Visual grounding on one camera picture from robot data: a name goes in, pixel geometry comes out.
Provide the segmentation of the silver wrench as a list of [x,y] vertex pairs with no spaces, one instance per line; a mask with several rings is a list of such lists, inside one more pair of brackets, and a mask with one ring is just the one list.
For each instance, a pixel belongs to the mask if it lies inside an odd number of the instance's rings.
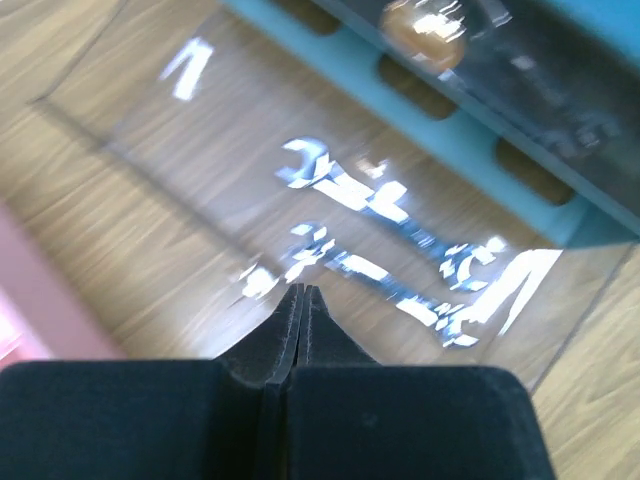
[[396,309],[421,322],[444,348],[470,348],[479,342],[463,331],[463,324],[470,320],[465,305],[420,295],[379,265],[337,246],[335,238],[320,224],[300,223],[291,228],[291,233],[302,243],[289,251],[293,264],[284,274],[287,282],[300,277],[305,268],[321,264],[374,290]]
[[281,148],[301,157],[299,167],[282,167],[276,171],[276,176],[289,188],[313,189],[352,211],[375,219],[436,265],[441,278],[453,291],[478,292],[489,285],[471,271],[475,263],[487,266],[496,260],[489,246],[448,242],[425,230],[396,204],[406,193],[404,185],[390,181],[376,190],[371,189],[349,175],[331,158],[328,146],[314,137],[289,139]]

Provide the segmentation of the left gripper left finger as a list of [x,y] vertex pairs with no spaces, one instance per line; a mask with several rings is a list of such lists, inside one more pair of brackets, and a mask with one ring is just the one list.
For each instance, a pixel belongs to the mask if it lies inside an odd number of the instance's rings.
[[282,382],[294,363],[304,296],[303,284],[291,285],[271,315],[215,361],[251,388]]

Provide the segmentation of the clear drawer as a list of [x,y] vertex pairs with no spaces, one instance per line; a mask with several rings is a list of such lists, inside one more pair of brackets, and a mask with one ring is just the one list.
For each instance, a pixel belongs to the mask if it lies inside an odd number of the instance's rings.
[[[487,363],[536,386],[559,359],[625,261],[632,241],[565,247],[536,232],[470,181],[231,11],[211,1],[122,1],[40,102],[87,134],[208,233],[206,307],[173,318],[160,355],[214,357],[248,333],[286,287],[319,287],[333,318],[385,363]],[[429,117],[461,110],[381,53],[381,80]],[[396,201],[437,237],[487,245],[472,265],[489,285],[453,291],[438,267],[375,219],[276,176],[301,157],[281,145],[323,141],[331,158],[373,190],[404,185]],[[554,206],[575,193],[546,178],[498,138],[498,165]],[[327,228],[336,245],[387,270],[427,298],[466,306],[470,348],[444,348],[431,330],[374,290],[307,267],[287,282],[300,223]]]
[[638,168],[638,70],[550,6],[461,1],[464,57],[455,68],[434,73],[385,38],[380,20],[390,2],[321,5],[417,74],[478,102],[560,159]]

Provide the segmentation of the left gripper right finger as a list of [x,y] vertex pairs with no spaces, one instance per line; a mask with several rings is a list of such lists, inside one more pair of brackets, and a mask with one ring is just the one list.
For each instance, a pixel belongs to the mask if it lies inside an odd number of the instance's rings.
[[279,344],[279,385],[284,388],[344,388],[363,374],[381,371],[338,325],[316,286],[294,284],[279,304],[285,328]]

